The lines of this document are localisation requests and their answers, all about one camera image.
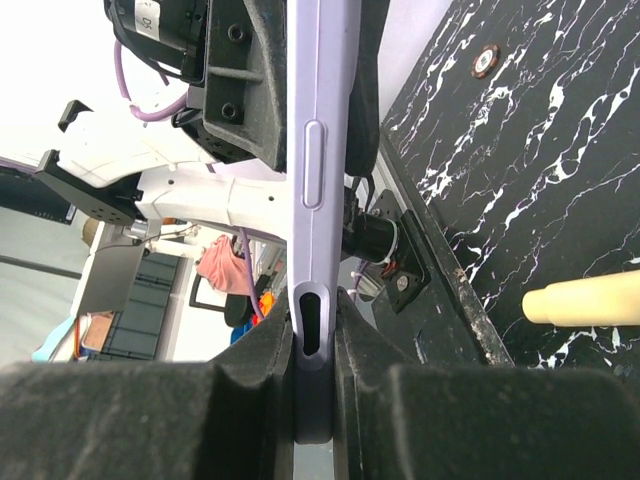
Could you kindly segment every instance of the pink towel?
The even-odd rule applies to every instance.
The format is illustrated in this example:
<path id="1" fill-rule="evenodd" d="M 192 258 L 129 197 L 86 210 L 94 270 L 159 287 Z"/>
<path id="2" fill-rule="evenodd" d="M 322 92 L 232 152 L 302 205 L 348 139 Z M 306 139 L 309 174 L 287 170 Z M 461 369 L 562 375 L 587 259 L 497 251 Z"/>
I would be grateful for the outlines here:
<path id="1" fill-rule="evenodd" d="M 233 254 L 231 239 L 221 235 L 200 260 L 197 272 L 216 290 L 233 295 L 249 295 L 247 267 Z"/>

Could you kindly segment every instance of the black mount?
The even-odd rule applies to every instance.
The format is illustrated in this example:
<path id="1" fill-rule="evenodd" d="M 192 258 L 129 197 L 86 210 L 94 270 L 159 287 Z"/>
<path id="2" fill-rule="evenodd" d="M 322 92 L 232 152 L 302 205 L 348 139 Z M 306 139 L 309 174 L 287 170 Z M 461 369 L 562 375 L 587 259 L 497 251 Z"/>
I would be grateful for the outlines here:
<path id="1" fill-rule="evenodd" d="M 286 171 L 286 8 L 281 0 L 208 3 L 202 22 L 206 36 L 198 37 L 197 50 L 204 51 L 202 98 L 190 101 L 173 120 L 223 163 L 257 157 L 275 171 Z M 378 51 L 388 8 L 389 0 L 362 1 L 349 99 L 346 173 L 351 176 L 370 174 L 378 155 Z"/>
<path id="2" fill-rule="evenodd" d="M 383 191 L 371 213 L 358 207 L 351 189 L 345 187 L 342 251 L 371 262 L 384 282 L 391 308 L 400 312 L 428 285 L 431 276 L 418 254 L 420 235 L 413 212 L 402 212 L 390 190 Z"/>
<path id="3" fill-rule="evenodd" d="M 78 114 L 90 111 L 78 100 L 69 102 L 58 128 L 66 132 Z M 140 174 L 130 175 L 104 188 L 95 188 L 60 168 L 59 155 L 57 150 L 45 152 L 33 176 L 91 218 L 121 226 L 131 225 L 138 218 L 135 202 L 142 195 L 138 190 Z"/>

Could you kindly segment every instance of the black marble surface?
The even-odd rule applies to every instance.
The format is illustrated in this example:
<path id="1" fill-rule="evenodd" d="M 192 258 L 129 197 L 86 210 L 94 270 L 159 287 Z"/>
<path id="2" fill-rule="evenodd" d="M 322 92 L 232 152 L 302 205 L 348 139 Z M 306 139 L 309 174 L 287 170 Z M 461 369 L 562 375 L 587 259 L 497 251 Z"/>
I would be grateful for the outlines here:
<path id="1" fill-rule="evenodd" d="M 491 44 L 500 63 L 475 79 Z M 521 308 L 640 264 L 639 72 L 639 0 L 454 0 L 384 122 L 517 364 L 640 369 L 640 328 Z"/>

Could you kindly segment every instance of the screw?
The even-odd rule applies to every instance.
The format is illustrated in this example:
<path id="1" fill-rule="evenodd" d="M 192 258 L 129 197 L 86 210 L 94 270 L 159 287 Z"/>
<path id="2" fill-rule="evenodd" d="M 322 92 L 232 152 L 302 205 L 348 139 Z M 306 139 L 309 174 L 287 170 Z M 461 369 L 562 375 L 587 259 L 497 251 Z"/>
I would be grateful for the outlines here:
<path id="1" fill-rule="evenodd" d="M 238 107 L 231 102 L 225 103 L 222 106 L 222 116 L 227 120 L 235 120 L 238 116 Z"/>
<path id="2" fill-rule="evenodd" d="M 409 279 L 407 278 L 407 276 L 402 275 L 401 277 L 399 277 L 396 281 L 396 286 L 398 287 L 399 292 L 404 292 L 409 286 Z"/>
<path id="3" fill-rule="evenodd" d="M 229 40 L 231 40 L 233 43 L 241 43 L 244 41 L 245 38 L 247 38 L 247 34 L 242 29 L 242 27 L 237 23 L 234 23 L 229 27 L 229 30 L 227 31 L 227 36 L 229 37 Z"/>

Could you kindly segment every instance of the orange wire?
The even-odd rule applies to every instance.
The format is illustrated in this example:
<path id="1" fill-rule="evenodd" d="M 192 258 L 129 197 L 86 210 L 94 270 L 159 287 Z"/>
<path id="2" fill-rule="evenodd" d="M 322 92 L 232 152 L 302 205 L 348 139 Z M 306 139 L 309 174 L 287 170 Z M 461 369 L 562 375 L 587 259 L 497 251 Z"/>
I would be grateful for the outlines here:
<path id="1" fill-rule="evenodd" d="M 80 315 L 76 316 L 73 326 L 73 357 L 80 358 Z"/>
<path id="2" fill-rule="evenodd" d="M 382 270 L 382 273 L 380 274 L 381 278 L 386 278 L 388 277 L 391 273 L 393 273 L 393 271 L 397 268 L 398 264 L 396 262 L 390 262 L 387 264 L 386 267 L 384 267 L 384 270 Z"/>

